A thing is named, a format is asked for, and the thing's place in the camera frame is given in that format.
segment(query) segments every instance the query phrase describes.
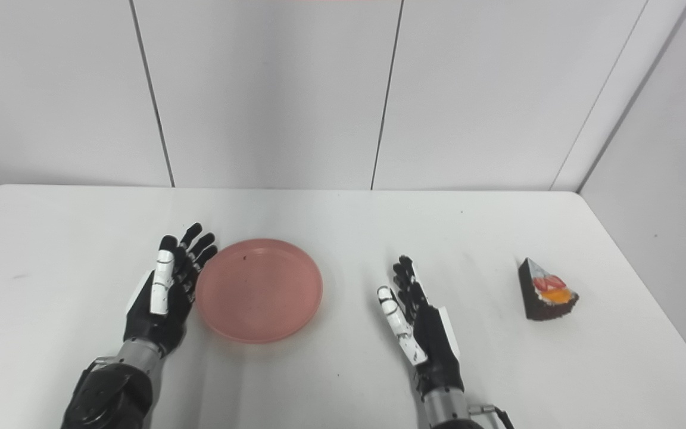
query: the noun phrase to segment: white finger segment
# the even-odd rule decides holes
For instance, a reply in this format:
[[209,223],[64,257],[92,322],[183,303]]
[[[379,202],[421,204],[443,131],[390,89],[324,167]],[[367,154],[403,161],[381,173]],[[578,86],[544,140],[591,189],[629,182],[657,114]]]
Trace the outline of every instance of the white finger segment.
[[174,274],[174,253],[158,250],[158,263],[152,275],[150,312],[153,315],[169,314],[169,288]]
[[383,309],[383,313],[386,315],[391,331],[393,331],[397,338],[398,345],[400,345],[409,363],[416,366],[427,361],[428,356],[422,350],[422,347],[417,344],[417,340],[414,339],[411,324],[407,323],[404,312],[398,307],[393,292],[388,286],[378,288],[378,301],[381,302],[381,309]]

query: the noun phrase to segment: robotic hand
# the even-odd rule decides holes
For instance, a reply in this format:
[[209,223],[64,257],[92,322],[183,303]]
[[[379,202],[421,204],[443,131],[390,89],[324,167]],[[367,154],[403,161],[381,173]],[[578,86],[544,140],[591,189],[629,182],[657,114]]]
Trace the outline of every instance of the robotic hand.
[[179,347],[205,263],[216,255],[215,237],[192,225],[182,240],[165,236],[155,271],[145,275],[126,314],[123,345],[117,356],[101,357],[81,374],[63,418],[62,429],[141,429],[152,407],[152,372]]
[[504,427],[512,429],[507,414],[499,408],[468,407],[460,375],[460,350],[446,307],[436,309],[430,304],[407,256],[398,258],[393,271],[398,299],[389,286],[381,286],[378,300],[398,344],[416,369],[417,391],[430,428],[482,429],[470,416],[495,412]]

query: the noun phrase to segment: white wall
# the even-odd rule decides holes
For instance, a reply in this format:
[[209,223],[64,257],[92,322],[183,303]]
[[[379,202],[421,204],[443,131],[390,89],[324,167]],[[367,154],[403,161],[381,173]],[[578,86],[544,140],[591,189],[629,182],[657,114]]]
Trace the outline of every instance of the white wall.
[[686,19],[583,196],[686,340]]
[[[136,9],[177,185],[368,188],[379,150],[376,188],[544,190],[685,2],[406,0],[381,141],[400,0]],[[0,2],[0,183],[169,185],[162,146],[127,2]]]
[[0,2],[0,184],[169,185],[127,2]]
[[369,188],[399,5],[137,2],[176,184]]
[[[549,189],[645,4],[407,0],[375,187]],[[613,111],[683,5],[654,2],[643,16],[639,44],[650,54],[624,61],[617,77],[635,85],[606,93]],[[590,127],[607,134],[614,124],[603,115]],[[580,144],[596,153],[602,141]],[[572,163],[586,171],[593,160]]]

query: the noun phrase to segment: silver metal forearm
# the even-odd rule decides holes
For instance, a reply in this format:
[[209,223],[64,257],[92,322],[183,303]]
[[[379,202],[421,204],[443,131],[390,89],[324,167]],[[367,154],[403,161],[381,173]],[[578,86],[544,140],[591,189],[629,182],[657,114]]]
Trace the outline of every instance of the silver metal forearm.
[[163,358],[160,347],[147,340],[130,338],[126,340],[109,363],[122,363],[133,366],[145,374],[153,372]]
[[430,427],[444,421],[470,418],[465,395],[459,388],[435,388],[423,396]]

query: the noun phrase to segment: pink plate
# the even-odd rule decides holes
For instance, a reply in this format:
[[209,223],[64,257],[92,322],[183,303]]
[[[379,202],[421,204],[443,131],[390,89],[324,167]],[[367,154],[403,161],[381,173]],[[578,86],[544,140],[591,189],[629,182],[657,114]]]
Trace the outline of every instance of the pink plate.
[[205,264],[195,302],[205,323],[232,340],[269,343],[294,334],[322,301],[322,275],[284,241],[241,241]]

